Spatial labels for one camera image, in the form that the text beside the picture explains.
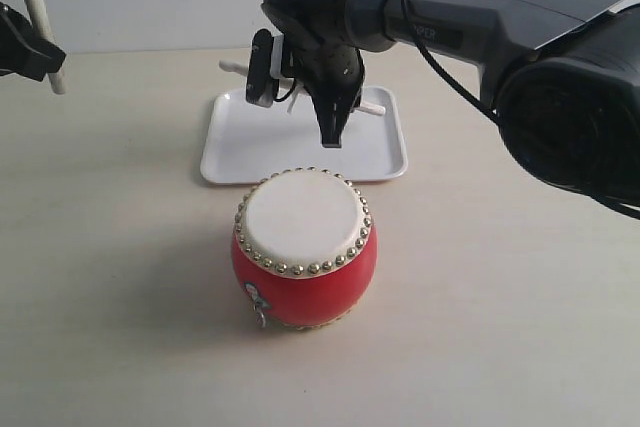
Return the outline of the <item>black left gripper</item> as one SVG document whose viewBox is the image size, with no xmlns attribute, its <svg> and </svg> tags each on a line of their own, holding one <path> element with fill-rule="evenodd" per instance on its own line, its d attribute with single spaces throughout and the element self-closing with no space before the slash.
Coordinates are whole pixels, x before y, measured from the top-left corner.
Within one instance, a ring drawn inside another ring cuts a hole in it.
<svg viewBox="0 0 640 427">
<path fill-rule="evenodd" d="M 54 43 L 31 36 L 31 23 L 18 11 L 1 3 L 1 74 L 16 73 L 35 81 L 58 73 L 66 53 Z"/>
</svg>

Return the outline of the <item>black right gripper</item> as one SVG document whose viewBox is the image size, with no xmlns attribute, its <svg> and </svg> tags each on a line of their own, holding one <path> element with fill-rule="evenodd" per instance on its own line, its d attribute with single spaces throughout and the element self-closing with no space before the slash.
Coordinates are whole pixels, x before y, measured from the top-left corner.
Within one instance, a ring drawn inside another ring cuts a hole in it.
<svg viewBox="0 0 640 427">
<path fill-rule="evenodd" d="M 346 0 L 263 0 L 263 13 L 291 49 L 292 74 L 312 97 L 324 148 L 340 148 L 360 106 L 364 67 L 346 28 Z"/>
</svg>

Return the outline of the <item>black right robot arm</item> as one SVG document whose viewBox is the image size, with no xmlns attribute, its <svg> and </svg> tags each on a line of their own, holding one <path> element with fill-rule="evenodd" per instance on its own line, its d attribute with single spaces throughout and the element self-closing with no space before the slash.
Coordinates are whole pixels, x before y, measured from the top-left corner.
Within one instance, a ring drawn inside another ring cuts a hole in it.
<svg viewBox="0 0 640 427">
<path fill-rule="evenodd" d="M 537 180 L 639 215 L 639 8 L 625 0 L 263 0 L 326 148 L 363 54 L 416 48 Z"/>
</svg>

